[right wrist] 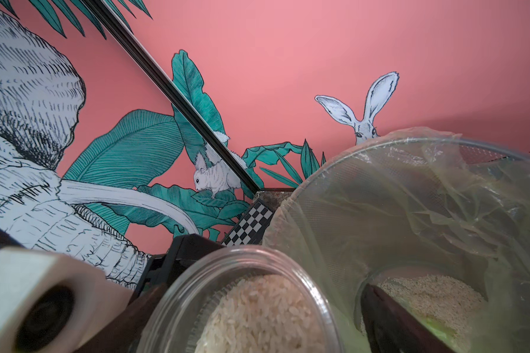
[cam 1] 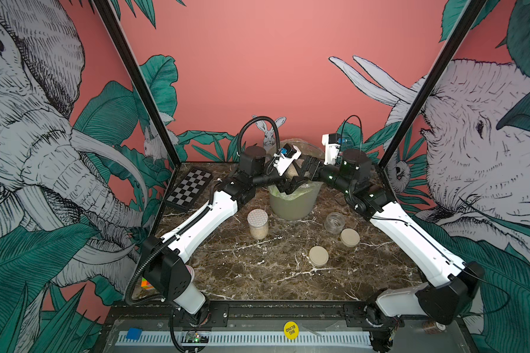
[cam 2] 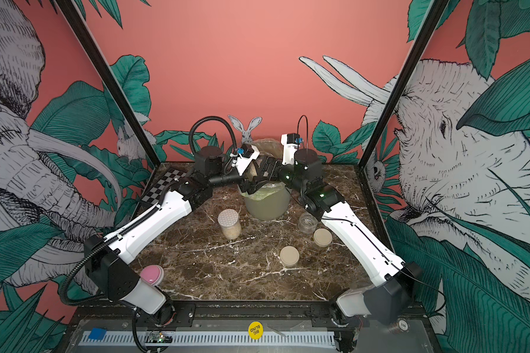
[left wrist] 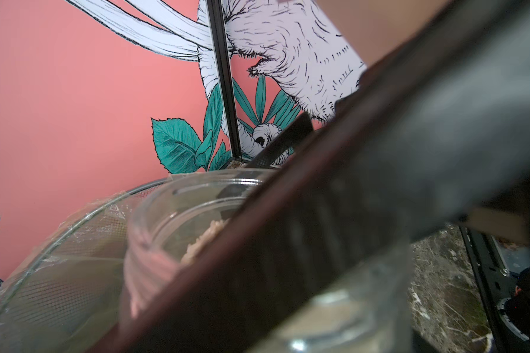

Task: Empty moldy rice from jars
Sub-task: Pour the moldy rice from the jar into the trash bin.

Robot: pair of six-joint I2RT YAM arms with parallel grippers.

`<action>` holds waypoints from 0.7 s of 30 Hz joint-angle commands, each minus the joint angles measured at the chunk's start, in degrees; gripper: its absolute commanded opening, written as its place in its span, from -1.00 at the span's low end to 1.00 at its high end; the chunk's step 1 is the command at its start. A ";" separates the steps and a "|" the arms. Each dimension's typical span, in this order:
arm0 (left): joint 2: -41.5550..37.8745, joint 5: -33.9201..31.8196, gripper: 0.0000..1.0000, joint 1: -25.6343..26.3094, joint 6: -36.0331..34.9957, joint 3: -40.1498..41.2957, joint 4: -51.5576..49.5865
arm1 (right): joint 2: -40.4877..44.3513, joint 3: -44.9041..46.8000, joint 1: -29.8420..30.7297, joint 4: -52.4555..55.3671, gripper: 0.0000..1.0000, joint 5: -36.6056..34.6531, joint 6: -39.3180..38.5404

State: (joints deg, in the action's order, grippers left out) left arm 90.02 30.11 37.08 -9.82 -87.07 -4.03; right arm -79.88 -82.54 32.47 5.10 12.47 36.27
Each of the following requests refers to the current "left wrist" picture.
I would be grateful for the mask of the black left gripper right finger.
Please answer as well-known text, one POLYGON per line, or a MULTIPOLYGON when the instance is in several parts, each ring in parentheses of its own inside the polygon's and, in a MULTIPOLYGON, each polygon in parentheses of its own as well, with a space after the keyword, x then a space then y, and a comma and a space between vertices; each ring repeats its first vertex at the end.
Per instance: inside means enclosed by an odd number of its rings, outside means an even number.
POLYGON ((530 241, 530 1, 454 1, 94 352, 244 352, 357 266, 511 189, 530 241))

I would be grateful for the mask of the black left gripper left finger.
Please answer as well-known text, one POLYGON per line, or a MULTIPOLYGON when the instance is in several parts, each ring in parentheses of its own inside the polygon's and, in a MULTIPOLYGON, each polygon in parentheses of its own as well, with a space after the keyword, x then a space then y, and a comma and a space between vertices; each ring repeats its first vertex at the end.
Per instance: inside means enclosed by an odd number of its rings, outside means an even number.
MULTIPOLYGON (((270 169, 270 166, 289 148, 296 148, 307 136, 314 131, 309 114, 301 113, 277 138, 274 138, 265 149, 260 152, 247 165, 247 169, 270 169)), ((235 176, 235 179, 256 179, 261 172, 243 171, 235 176)), ((241 182, 228 185, 219 194, 219 199, 230 199, 241 197, 242 193, 247 191, 248 186, 241 182)), ((220 215, 222 220, 227 220, 233 216, 235 210, 223 210, 220 215)))

